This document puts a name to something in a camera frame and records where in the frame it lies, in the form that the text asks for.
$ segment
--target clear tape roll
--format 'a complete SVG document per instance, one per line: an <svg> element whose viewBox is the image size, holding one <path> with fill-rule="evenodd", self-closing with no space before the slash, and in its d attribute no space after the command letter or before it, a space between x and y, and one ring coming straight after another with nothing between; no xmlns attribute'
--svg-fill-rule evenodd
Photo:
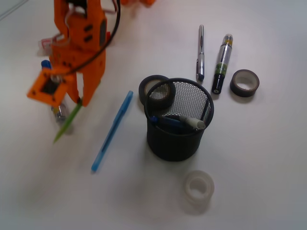
<svg viewBox="0 0 307 230"><path fill-rule="evenodd" d="M214 182L207 173L203 171L190 172L184 182L184 193L186 199L194 205L206 205L214 192Z"/></svg>

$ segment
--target mesh cup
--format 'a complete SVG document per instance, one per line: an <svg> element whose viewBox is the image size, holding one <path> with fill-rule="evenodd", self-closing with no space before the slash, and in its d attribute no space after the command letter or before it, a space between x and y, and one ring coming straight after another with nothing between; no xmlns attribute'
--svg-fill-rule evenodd
<svg viewBox="0 0 307 230"><path fill-rule="evenodd" d="M170 93L175 93L175 96L169 97ZM150 105L152 99L165 100L167 97L173 101L166 109ZM162 81L150 89L144 111L147 117L147 142L153 153L166 161L183 161L196 152L205 129L187 134L174 134L159 128L150 121L150 117L175 118L187 115L204 121L207 128L213 118L214 105L210 94L198 83L188 79L173 78Z"/></svg>

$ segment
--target cylindrical object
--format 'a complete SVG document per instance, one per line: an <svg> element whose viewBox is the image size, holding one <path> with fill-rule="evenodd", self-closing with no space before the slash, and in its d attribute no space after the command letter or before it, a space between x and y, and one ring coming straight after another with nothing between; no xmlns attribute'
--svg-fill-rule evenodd
<svg viewBox="0 0 307 230"><path fill-rule="evenodd" d="M206 128L206 125L203 121L185 115L180 115L180 121L185 122L186 124L192 126L193 128L198 128L198 129Z"/></svg>
<svg viewBox="0 0 307 230"><path fill-rule="evenodd" d="M51 63L48 60L43 60L41 62L42 68L51 69ZM68 109L64 104L64 101L57 107L51 107L51 111L56 119L56 122L62 126L69 115Z"/></svg>
<svg viewBox="0 0 307 230"><path fill-rule="evenodd" d="M198 59L197 59L197 79L203 81L205 78L205 48L204 48L204 27L200 25L198 41Z"/></svg>
<svg viewBox="0 0 307 230"><path fill-rule="evenodd" d="M231 34L226 34L220 47L218 61L215 67L213 85L211 89L214 94L220 94L222 91L222 86L232 51L233 40L234 39Z"/></svg>
<svg viewBox="0 0 307 230"><path fill-rule="evenodd" d="M139 85L139 99L143 105L145 105L146 95L149 90L157 83L165 80L168 80L168 78L162 75L152 75L142 80ZM166 93L164 95L161 95L161 97L157 98L156 100L150 99L152 107L163 109L168 108L172 104L175 97L175 86L173 84L169 84L166 87L167 90L165 91Z"/></svg>
<svg viewBox="0 0 307 230"><path fill-rule="evenodd" d="M176 94L172 105L167 109L152 108L149 98L159 98L166 85L174 84ZM154 124L152 116L187 115L210 124L214 106L210 94L198 83L181 78L169 79L156 84L147 94L144 111L147 117L147 142L155 155L166 161L183 161L191 157L199 147L205 129L177 132L163 129Z"/></svg>
<svg viewBox="0 0 307 230"><path fill-rule="evenodd" d="M190 172L184 181L186 199L193 205L205 206L210 201L214 192L214 182L203 171Z"/></svg>
<svg viewBox="0 0 307 230"><path fill-rule="evenodd" d="M53 112L53 115L56 119L56 122L62 126L66 120L66 118L68 117L69 113L67 110L67 107L64 103L61 103L59 106L57 107L51 107L51 111Z"/></svg>
<svg viewBox="0 0 307 230"><path fill-rule="evenodd" d="M234 73L231 82L231 91L239 97L251 97L259 87L257 75L247 69L241 69Z"/></svg>

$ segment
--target black cable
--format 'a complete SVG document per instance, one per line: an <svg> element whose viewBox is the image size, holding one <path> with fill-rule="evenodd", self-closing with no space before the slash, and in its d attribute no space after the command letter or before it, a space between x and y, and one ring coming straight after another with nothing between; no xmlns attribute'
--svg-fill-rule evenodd
<svg viewBox="0 0 307 230"><path fill-rule="evenodd" d="M73 68L72 70L70 70L69 72L65 73L64 75L69 75L69 74L73 74L81 69L83 69L85 66L87 66L88 64L90 64L92 61L94 61L111 43L111 41L113 40L116 31L118 29L118 25L119 25L119 21L120 21L120 0L116 0L117 2L117 6L118 6L118 12L117 12L117 16L116 16L116 22L115 22L115 26L114 29L111 33L110 39L106 42L106 44L95 54L93 55L90 59L88 59L86 62L80 64L79 66Z"/></svg>

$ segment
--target black mesh pen holder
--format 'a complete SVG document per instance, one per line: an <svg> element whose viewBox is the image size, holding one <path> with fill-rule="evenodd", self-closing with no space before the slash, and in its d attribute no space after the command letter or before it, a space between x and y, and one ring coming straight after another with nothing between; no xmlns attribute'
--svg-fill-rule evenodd
<svg viewBox="0 0 307 230"><path fill-rule="evenodd" d="M209 126L214 106L210 94L198 83L182 78L162 81L147 94L144 111L147 117L147 142L155 155L166 161L184 161L199 147L205 129L176 130L153 121L154 117L179 120L186 115Z"/></svg>

